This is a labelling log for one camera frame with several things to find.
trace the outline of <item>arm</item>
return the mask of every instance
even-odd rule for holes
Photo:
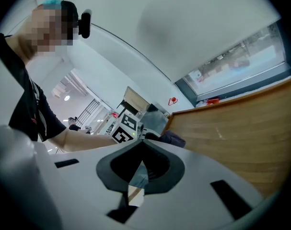
[[[49,139],[50,142],[65,151],[81,151],[115,145],[116,142],[108,135],[89,136],[82,132],[69,129]]]
[[[58,148],[65,151],[80,151],[116,144],[111,136],[89,136],[88,134],[66,128],[51,111],[41,89],[39,110],[42,112],[47,125],[47,136],[43,141],[48,139]]]

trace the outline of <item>wooden panel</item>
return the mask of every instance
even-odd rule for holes
[[[291,79],[228,102],[173,113],[168,129],[186,149],[236,172],[267,197],[291,169]]]

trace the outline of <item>black strip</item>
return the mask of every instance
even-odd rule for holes
[[[158,140],[158,136],[156,136],[155,134],[153,134],[153,133],[146,133],[145,135],[145,139],[147,139],[147,140]]]
[[[117,118],[121,117],[121,115],[126,111],[126,107],[121,111],[121,113],[117,116]]]
[[[283,42],[284,52],[285,52],[285,60],[291,67],[291,41],[287,35],[287,31],[289,30],[288,26],[285,24],[283,18],[276,22],[276,26],[279,30],[280,38]]]
[[[69,166],[72,164],[76,164],[76,163],[79,163],[79,161],[77,159],[70,159],[70,160],[55,162],[55,166],[59,169],[59,168]]]
[[[180,79],[175,82],[175,85],[184,94],[184,96],[191,102],[193,106],[198,103],[198,96],[194,93],[191,87],[185,82],[184,79]]]
[[[137,206],[128,204],[128,196],[125,193],[121,198],[118,209],[111,210],[107,216],[118,222],[125,223],[137,208]]]
[[[227,93],[224,93],[224,94],[220,94],[220,95],[211,97],[209,99],[217,99],[217,98],[219,98],[220,100],[222,100],[222,99],[230,98],[230,97],[233,97],[233,96],[236,96],[236,95],[239,95],[239,94],[243,94],[245,92],[257,90],[257,89],[262,88],[264,86],[267,86],[269,84],[272,84],[272,83],[275,83],[275,82],[280,81],[282,79],[285,79],[285,78],[287,78],[289,76],[291,76],[291,69],[286,70],[284,72],[281,72],[280,74],[277,74],[277,75],[275,75],[275,76],[273,76],[271,78],[264,79],[262,81],[259,81],[259,82],[253,83],[251,85],[245,86],[243,88],[240,88],[240,89],[237,89],[237,90],[234,90],[234,91],[230,91],[230,92],[227,92]]]
[[[234,220],[249,213],[252,208],[224,181],[210,183]]]

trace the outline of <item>white wall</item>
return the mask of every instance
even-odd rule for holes
[[[115,36],[92,26],[90,37],[82,40],[133,80],[151,98],[150,103],[158,103],[169,113],[193,108],[178,88],[151,62]],[[178,102],[169,106],[172,97],[176,97]]]
[[[109,106],[116,107],[130,86],[149,103],[153,100],[127,75],[80,40],[74,41],[69,58],[77,76]]]
[[[70,0],[172,81],[275,22],[267,0]]]

